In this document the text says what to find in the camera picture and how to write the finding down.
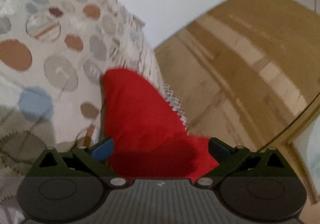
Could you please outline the red shirt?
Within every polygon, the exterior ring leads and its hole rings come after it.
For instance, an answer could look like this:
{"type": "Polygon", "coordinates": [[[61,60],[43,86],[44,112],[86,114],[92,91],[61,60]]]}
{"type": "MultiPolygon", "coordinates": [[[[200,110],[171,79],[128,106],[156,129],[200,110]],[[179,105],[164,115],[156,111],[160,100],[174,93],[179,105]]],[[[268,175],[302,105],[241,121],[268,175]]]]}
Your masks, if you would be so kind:
{"type": "Polygon", "coordinates": [[[108,159],[119,176],[195,182],[219,164],[206,137],[189,135],[180,117],[139,74],[116,68],[103,77],[105,135],[114,141],[108,159]]]}

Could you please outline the wooden wardrobe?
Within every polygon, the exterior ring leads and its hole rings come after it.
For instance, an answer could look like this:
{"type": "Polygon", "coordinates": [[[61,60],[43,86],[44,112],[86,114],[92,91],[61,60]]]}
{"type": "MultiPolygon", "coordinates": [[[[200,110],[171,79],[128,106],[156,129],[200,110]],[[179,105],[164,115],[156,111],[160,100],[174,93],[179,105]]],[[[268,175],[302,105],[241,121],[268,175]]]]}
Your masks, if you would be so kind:
{"type": "Polygon", "coordinates": [[[155,53],[191,132],[280,148],[319,202],[319,14],[294,0],[227,0],[155,53]]]}

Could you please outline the patterned bed cover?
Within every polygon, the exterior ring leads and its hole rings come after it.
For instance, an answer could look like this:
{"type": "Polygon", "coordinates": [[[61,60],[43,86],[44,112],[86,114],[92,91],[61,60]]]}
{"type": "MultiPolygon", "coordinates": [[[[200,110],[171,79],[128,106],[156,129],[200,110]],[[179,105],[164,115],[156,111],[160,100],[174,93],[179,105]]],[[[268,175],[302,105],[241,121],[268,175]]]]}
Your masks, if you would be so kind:
{"type": "Polygon", "coordinates": [[[111,68],[149,80],[179,116],[143,22],[117,0],[1,0],[1,223],[21,223],[17,189],[44,148],[104,136],[111,68]]]}

